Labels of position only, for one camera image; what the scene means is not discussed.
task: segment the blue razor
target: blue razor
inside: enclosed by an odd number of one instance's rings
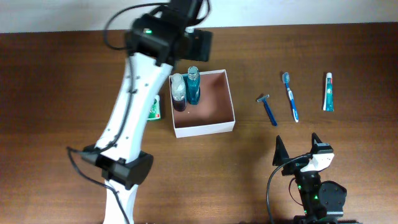
[[[264,107],[267,111],[268,117],[271,120],[272,125],[274,126],[278,126],[278,124],[276,123],[276,120],[274,118],[274,115],[271,112],[271,108],[269,108],[268,103],[267,103],[267,98],[269,97],[269,95],[266,96],[261,96],[260,98],[257,99],[257,102],[263,102],[264,103]]]
[[[282,81],[286,85],[287,94],[289,95],[290,103],[292,104],[292,111],[293,111],[294,121],[298,122],[299,121],[299,114],[297,114],[296,105],[294,104],[293,92],[289,88],[289,81],[290,81],[289,73],[285,72],[282,75]]]

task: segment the wood grain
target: wood grain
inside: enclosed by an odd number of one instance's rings
[[[322,179],[348,189],[345,218],[398,220],[398,24],[209,30],[211,60],[181,61],[176,72],[227,70],[234,131],[176,139],[165,83],[163,119],[148,123],[142,142],[155,162],[139,187],[135,221],[266,223],[275,137],[297,156],[310,150],[313,132],[335,149]],[[65,150],[97,140],[118,94],[125,53],[101,41],[100,32],[0,35],[0,223],[102,222],[105,189],[79,177]],[[282,71],[290,73],[297,124]],[[333,113],[321,110],[325,72],[333,73]],[[255,101],[261,93],[270,94],[277,128]],[[79,165],[101,180],[100,170]],[[289,181],[278,174],[272,182],[278,219],[303,214]]]

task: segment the toothbrush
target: toothbrush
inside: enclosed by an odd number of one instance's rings
[[[290,103],[292,104],[293,118],[294,118],[294,121],[297,123],[299,121],[299,114],[297,114],[296,105],[294,105],[293,92],[289,88],[290,77],[287,72],[285,72],[282,75],[282,81],[286,85],[287,94],[289,95]]]

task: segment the white box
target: white box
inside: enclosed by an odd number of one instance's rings
[[[177,138],[232,131],[235,113],[226,70],[200,72],[200,100],[187,104],[183,112],[174,109],[170,84],[173,126]]]

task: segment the clear bottle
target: clear bottle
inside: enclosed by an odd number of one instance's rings
[[[199,69],[195,66],[188,68],[188,102],[197,105],[200,98],[200,75]]]
[[[182,112],[187,107],[187,89],[181,74],[172,75],[172,101],[175,110]]]

